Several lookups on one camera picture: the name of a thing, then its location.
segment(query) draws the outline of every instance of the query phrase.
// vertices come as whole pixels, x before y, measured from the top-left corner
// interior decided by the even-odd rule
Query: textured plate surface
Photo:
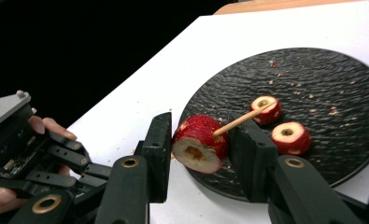
[[[369,163],[369,67],[326,49],[277,49],[234,63],[193,95],[180,122],[208,114],[225,124],[231,112],[249,112],[262,95],[275,96],[283,111],[279,121],[262,127],[265,132],[281,122],[303,123],[312,135],[303,158],[332,187]],[[188,171],[207,188],[246,201],[228,160],[213,175]]]

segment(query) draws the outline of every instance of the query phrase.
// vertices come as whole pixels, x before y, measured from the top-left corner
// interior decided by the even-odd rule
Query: human hand
[[[77,140],[77,137],[73,133],[59,125],[54,119],[42,119],[38,116],[32,116],[29,118],[29,123],[37,133],[44,134],[45,130],[48,129],[71,140]],[[62,165],[60,167],[60,174],[68,175],[69,172],[70,168],[67,166]],[[0,214],[22,207],[26,201],[26,199],[17,199],[16,193],[11,189],[0,188]]]

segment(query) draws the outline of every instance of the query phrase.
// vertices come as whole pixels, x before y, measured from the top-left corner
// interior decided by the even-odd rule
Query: apple core hole
[[[185,149],[185,152],[192,155],[192,158],[198,161],[201,160],[203,156],[201,150],[199,150],[199,148],[197,147],[187,147],[187,149]]]
[[[263,105],[267,105],[267,104],[268,104],[268,101],[267,101],[267,100],[261,100],[261,101],[257,104],[257,106],[261,107],[261,106],[263,106]]]
[[[283,129],[281,132],[283,135],[292,135],[294,132],[292,131],[292,129]]]

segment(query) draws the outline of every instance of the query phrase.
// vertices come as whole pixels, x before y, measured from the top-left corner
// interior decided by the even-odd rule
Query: apple flesh
[[[277,119],[280,118],[281,112],[281,104],[277,98],[273,96],[260,96],[255,99],[250,106],[250,110],[255,110],[263,105],[267,105],[269,103],[276,103],[268,108],[264,109],[259,115],[253,118],[253,120],[259,125],[266,125],[272,122],[275,122]]]
[[[186,167],[204,174],[217,172],[228,155],[228,133],[214,136],[221,124],[208,115],[185,119],[173,135],[172,153]]]
[[[272,130],[272,141],[280,155],[301,156],[311,145],[311,136],[306,127],[295,121],[282,123]]]

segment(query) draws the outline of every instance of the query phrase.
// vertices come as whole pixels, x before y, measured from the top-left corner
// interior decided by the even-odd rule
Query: wooden edge
[[[225,5],[217,10],[213,15],[278,10],[293,7],[313,7],[326,4],[358,1],[369,0],[249,0],[247,2],[231,3]]]

